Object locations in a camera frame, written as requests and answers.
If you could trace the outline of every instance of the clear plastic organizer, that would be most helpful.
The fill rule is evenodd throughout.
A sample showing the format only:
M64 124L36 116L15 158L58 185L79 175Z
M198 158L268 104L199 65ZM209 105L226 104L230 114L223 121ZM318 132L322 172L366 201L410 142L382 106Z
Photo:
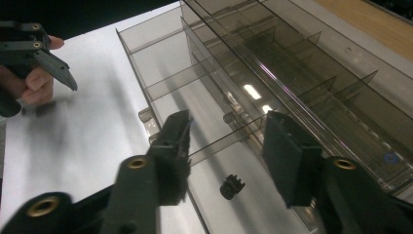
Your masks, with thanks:
M148 133L176 111L189 109L194 117L190 193L211 233L318 227L312 208L286 209L266 172L260 154L268 110L295 119L325 156L358 160L385 191L413 180L413 120L404 102L380 86L390 74L408 85L411 78L329 28L328 36L341 36L337 40L368 58L363 64L377 61L385 71L358 69L321 43L322 32L308 35L280 18L272 2L182 1L119 32L150 106L140 115ZM296 8L301 18L311 18ZM246 184L230 202L219 193L228 175Z

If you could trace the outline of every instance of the small black object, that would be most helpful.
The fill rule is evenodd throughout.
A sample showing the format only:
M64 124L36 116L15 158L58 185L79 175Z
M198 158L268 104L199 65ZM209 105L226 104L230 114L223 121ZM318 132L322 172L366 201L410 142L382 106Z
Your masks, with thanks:
M78 87L69 66L50 53L50 43L51 39L40 23L0 21L0 65L20 79L25 79L33 67L40 65L60 83L76 91ZM0 90L0 95L3 97L0 115L18 114L19 103L4 90Z
M224 114L222 118L224 119L225 124L231 124L237 119L237 116L235 116L234 112L229 112Z
M219 188L219 191L225 199L231 200L235 195L239 194L244 187L245 183L241 183L241 179L237 178L237 175L228 175Z

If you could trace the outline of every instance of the white table surface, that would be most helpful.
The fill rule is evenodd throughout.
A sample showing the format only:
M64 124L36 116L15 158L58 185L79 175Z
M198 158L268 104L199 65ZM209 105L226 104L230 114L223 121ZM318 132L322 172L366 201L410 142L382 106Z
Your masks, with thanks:
M79 90L55 82L56 104L29 109L7 123L0 227L27 200L69 193L74 202L114 182L119 164L145 154L148 136L138 119L147 107L116 33L178 2L65 41L53 51L70 65ZM189 199L161 208L162 233L204 233Z

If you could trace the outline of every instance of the black clamp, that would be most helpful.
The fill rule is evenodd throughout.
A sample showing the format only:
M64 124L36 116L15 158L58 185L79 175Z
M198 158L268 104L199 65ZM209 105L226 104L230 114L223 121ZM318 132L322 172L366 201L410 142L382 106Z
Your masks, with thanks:
M40 23L0 21L0 65L25 79L33 67L42 66L60 83L77 90L69 66L50 53L51 39ZM14 97L0 88L0 115L12 117L21 107Z
M170 115L146 155L122 162L115 184L72 203L51 192L26 202L2 234L158 233L159 206L176 206L190 174L188 110Z
M321 154L291 117L267 113L262 157L288 208L315 202L326 233L412 233L411 204L384 193L356 161Z

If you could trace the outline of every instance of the human hand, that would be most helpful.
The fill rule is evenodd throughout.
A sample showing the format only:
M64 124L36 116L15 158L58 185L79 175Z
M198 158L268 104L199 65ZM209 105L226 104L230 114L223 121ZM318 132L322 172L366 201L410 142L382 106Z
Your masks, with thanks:
M49 36L52 40L50 49L64 45L60 38ZM0 65L0 87L14 98L22 98L27 104L43 104L52 100L54 78L41 66L35 67L26 77L19 79L6 67Z

